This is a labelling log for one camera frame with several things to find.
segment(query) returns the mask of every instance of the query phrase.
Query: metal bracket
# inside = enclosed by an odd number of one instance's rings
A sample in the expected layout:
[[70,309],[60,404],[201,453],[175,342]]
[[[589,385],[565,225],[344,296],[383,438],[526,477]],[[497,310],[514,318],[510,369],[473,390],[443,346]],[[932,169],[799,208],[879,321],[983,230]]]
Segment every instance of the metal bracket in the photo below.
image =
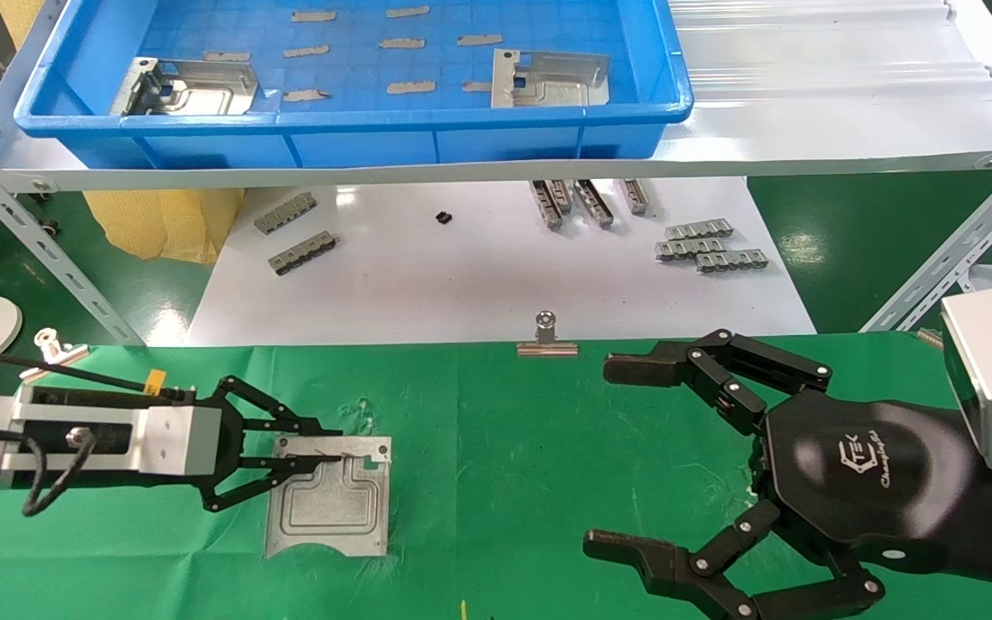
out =
[[556,341],[558,317],[549,310],[542,310],[536,317],[538,329],[535,342],[520,342],[516,345],[520,357],[576,357],[580,346],[575,342]]
[[992,194],[860,331],[908,331],[992,246]]
[[327,545],[347,557],[389,549],[390,437],[279,437],[275,457],[341,456],[270,490],[265,554]]

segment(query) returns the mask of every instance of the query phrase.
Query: wire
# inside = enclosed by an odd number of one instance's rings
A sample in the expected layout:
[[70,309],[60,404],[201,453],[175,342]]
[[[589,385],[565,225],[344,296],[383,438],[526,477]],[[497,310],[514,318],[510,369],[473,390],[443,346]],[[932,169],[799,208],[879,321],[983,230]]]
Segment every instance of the wire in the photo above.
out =
[[[80,378],[80,380],[83,381],[91,381],[91,383],[110,385],[112,388],[127,389],[127,391],[130,392],[145,392],[145,384],[138,383],[137,381],[128,381],[123,380],[123,378],[91,373],[89,370],[73,369],[71,366],[38,362],[36,360],[25,360],[23,357],[4,356],[3,353],[0,353],[0,363],[21,366],[21,368],[24,369],[42,369],[45,370],[45,372],[72,376],[75,378]],[[158,391],[158,396],[165,398],[166,400],[182,401],[186,398],[186,391],[177,387],[162,387],[160,388],[160,391]]]
[[24,517],[36,517],[36,515],[41,514],[60,495],[63,495],[64,491],[67,491],[67,487],[71,485],[71,480],[74,480],[75,476],[79,474],[79,471],[83,470],[86,460],[90,458],[91,452],[94,452],[94,447],[97,443],[94,433],[90,433],[86,443],[83,443],[83,446],[76,452],[75,458],[71,459],[71,464],[68,464],[67,468],[59,475],[59,478],[48,488],[48,492],[44,494],[44,497],[41,497],[40,490],[44,486],[44,474],[48,469],[48,456],[45,454],[44,447],[40,446],[38,440],[22,432],[0,431],[0,441],[20,441],[20,443],[25,443],[28,451],[33,452],[33,458],[36,459],[36,467],[33,468],[33,483],[28,488],[25,503],[21,506],[21,514]]

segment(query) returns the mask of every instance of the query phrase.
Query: blue storage bin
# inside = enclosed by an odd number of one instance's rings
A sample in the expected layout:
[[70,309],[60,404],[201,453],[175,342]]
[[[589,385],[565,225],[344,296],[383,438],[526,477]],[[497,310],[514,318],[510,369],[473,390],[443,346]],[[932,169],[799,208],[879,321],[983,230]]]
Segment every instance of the blue storage bin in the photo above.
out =
[[[387,9],[428,5],[388,19]],[[294,23],[295,11],[335,11]],[[458,36],[497,34],[496,46]],[[418,50],[383,39],[425,39]],[[284,50],[330,46],[287,59]],[[493,48],[607,54],[611,100],[491,107]],[[134,56],[251,53],[259,91],[239,116],[110,116]],[[433,79],[431,93],[389,95]],[[288,90],[331,98],[283,102]],[[17,103],[34,137],[90,168],[344,168],[521,158],[646,158],[692,106],[667,0],[71,0]]]

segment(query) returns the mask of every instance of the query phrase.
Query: green work surface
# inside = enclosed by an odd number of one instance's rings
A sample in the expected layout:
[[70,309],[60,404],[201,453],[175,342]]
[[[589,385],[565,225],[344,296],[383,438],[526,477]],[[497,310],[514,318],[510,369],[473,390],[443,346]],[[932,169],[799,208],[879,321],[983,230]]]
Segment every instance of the green work surface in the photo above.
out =
[[[771,342],[829,364],[844,400],[953,405],[940,353],[910,335]],[[0,491],[0,617],[460,620],[462,601],[474,620],[701,617],[581,553],[591,527],[697,547],[753,501],[751,440],[692,392],[603,382],[606,353],[651,344],[583,343],[568,360],[507,343],[98,348],[83,368],[161,368],[182,386],[233,373],[326,427],[393,437],[389,557],[300,546],[265,561],[265,497],[214,515],[189,487],[79,489],[26,519],[23,492]],[[887,595],[871,620],[992,616],[991,584],[874,570]],[[729,576],[764,592],[828,573],[773,536]]]

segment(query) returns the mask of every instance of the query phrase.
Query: metal clip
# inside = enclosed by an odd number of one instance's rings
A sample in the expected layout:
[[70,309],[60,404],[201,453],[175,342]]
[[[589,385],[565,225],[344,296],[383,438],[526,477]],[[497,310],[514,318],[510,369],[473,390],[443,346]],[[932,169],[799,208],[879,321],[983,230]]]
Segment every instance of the metal clip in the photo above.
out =
[[555,327],[558,317],[549,310],[542,310],[535,317],[535,342],[520,342],[516,345],[520,357],[576,357],[580,346],[575,342],[556,341]]

